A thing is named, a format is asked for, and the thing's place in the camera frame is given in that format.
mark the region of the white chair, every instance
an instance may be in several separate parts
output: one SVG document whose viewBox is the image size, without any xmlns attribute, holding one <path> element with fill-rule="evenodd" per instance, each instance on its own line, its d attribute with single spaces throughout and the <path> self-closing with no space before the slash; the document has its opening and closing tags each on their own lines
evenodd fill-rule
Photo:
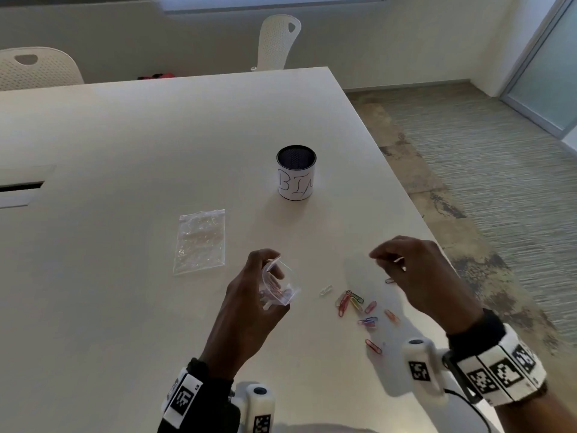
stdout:
<svg viewBox="0 0 577 433">
<path fill-rule="evenodd" d="M 83 83 L 76 62 L 63 51 L 48 47 L 0 50 L 0 91 Z"/>
<path fill-rule="evenodd" d="M 258 38 L 258 62 L 251 71 L 283 70 L 301 31 L 301 22 L 290 15 L 272 15 L 263 21 Z"/>
</svg>

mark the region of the door frame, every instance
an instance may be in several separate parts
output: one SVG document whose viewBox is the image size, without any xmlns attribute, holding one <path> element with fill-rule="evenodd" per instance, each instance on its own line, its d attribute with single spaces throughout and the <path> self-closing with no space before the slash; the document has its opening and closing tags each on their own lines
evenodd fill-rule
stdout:
<svg viewBox="0 0 577 433">
<path fill-rule="evenodd" d="M 525 71 L 527 66 L 531 63 L 531 61 L 533 60 L 533 58 L 535 57 L 535 55 L 537 54 L 543 43 L 551 34 L 551 31 L 555 28 L 555 26 L 557 25 L 561 17 L 565 14 L 567 8 L 573 1 L 574 0 L 563 0 L 562 4 L 559 6 L 557 13 L 555 13 L 551 21 L 549 21 L 549 24 L 547 24 L 547 27 L 543 30 L 543 33 L 541 34 L 541 36 L 539 36 L 539 39 L 537 40 L 537 42 L 535 43 L 529 54 L 527 54 L 527 57 L 525 57 L 525 60 L 519 66 L 517 72 L 513 75 L 513 77 L 511 78 L 511 80 L 501 93 L 500 97 L 503 102 L 507 103 L 518 113 L 529 118 L 533 123 L 542 127 L 544 130 L 546 130 L 554 137 L 557 137 L 559 139 L 563 139 L 565 135 L 567 135 L 571 130 L 573 130 L 575 126 L 577 126 L 577 116 L 565 129 L 562 129 L 559 126 L 547 120 L 545 117 L 533 111 L 528 106 L 525 106 L 524 104 L 518 102 L 508 94 L 513 89 L 519 78 L 523 75 L 523 72 Z"/>
</svg>

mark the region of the chair handle hole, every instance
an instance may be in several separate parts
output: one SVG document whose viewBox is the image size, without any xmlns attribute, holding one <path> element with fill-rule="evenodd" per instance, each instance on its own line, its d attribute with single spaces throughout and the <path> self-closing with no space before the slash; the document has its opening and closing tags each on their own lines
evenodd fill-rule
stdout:
<svg viewBox="0 0 577 433">
<path fill-rule="evenodd" d="M 22 65 L 34 65 L 38 62 L 38 56 L 36 55 L 18 55 L 14 57 L 16 62 Z"/>
</svg>

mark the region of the white paper clip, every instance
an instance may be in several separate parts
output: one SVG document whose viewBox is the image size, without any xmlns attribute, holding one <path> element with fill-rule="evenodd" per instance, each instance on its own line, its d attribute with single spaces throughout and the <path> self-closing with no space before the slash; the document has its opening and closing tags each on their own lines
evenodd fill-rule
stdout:
<svg viewBox="0 0 577 433">
<path fill-rule="evenodd" d="M 332 284 L 330 286 L 325 287 L 323 290 L 319 292 L 321 296 L 325 296 L 327 293 L 332 291 Z"/>
</svg>

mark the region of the clear plastic bag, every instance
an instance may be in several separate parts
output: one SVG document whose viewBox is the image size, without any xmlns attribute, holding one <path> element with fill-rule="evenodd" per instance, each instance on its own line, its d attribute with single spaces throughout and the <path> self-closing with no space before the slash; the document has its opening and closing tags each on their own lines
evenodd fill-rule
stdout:
<svg viewBox="0 0 577 433">
<path fill-rule="evenodd" d="M 180 216 L 174 275 L 224 265 L 225 210 Z"/>
<path fill-rule="evenodd" d="M 281 306 L 290 304 L 300 290 L 294 271 L 281 262 L 280 257 L 266 263 L 263 267 L 260 298 L 265 303 L 265 308 L 271 304 Z"/>
</svg>

